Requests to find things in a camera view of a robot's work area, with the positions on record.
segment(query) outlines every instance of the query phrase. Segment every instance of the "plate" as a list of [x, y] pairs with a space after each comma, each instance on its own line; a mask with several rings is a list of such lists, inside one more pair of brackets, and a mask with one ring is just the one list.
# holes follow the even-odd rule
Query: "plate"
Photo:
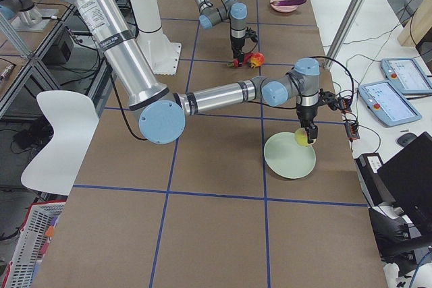
[[295, 6], [275, 6], [272, 4], [274, 1], [281, 1], [281, 0], [270, 0], [270, 6], [279, 13], [290, 13], [291, 11], [294, 11], [298, 8], [298, 5]]
[[298, 179], [308, 175], [316, 163], [312, 146], [300, 146], [294, 133], [282, 132], [271, 136], [264, 145], [267, 165], [278, 175]]

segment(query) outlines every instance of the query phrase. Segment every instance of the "robotic arm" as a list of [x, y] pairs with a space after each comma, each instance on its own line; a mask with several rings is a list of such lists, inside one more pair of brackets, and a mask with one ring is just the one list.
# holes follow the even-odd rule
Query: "robotic arm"
[[21, 22], [27, 26], [33, 26], [42, 21], [42, 15], [32, 0], [0, 0], [0, 13], [7, 20], [11, 20], [18, 14]]
[[204, 29], [212, 28], [220, 22], [230, 20], [230, 41], [235, 66], [242, 66], [245, 61], [243, 46], [245, 40], [250, 38], [258, 42], [254, 30], [246, 26], [248, 10], [245, 4], [237, 0], [225, 0], [223, 5], [216, 8], [210, 0], [195, 0], [200, 12], [200, 24]]
[[311, 58], [299, 60], [293, 70], [278, 80], [255, 77], [251, 80], [172, 94], [157, 81], [114, 0], [65, 0], [74, 4], [92, 32], [100, 49], [129, 94], [128, 106], [140, 131], [151, 142], [166, 144], [182, 134], [185, 115], [263, 98], [277, 106], [297, 98], [297, 115], [305, 128], [308, 143], [317, 138], [313, 119], [317, 108], [329, 104], [319, 90], [319, 65]]

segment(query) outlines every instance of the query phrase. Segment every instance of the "tablet screen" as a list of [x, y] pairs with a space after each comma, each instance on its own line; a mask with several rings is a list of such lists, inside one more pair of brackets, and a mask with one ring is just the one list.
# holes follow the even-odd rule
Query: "tablet screen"
[[398, 75], [398, 79], [407, 90], [430, 90], [421, 72], [411, 60], [388, 60], [390, 67]]
[[387, 83], [373, 84], [364, 88], [392, 121], [400, 121], [416, 116], [399, 94]]

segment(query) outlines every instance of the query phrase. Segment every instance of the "white sticker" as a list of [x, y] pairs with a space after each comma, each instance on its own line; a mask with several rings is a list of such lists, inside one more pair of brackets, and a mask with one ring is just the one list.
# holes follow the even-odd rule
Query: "white sticker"
[[109, 22], [96, 0], [87, 0], [78, 10], [92, 33], [99, 28], [109, 27]]
[[367, 160], [372, 168], [374, 173], [378, 173], [378, 169], [381, 168], [381, 162], [379, 161], [378, 156], [368, 156]]

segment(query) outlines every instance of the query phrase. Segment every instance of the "black monitor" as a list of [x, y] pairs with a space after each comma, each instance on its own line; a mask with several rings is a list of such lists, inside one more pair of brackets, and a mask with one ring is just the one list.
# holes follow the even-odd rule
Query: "black monitor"
[[432, 233], [432, 137], [424, 132], [393, 156], [378, 174], [422, 235]]

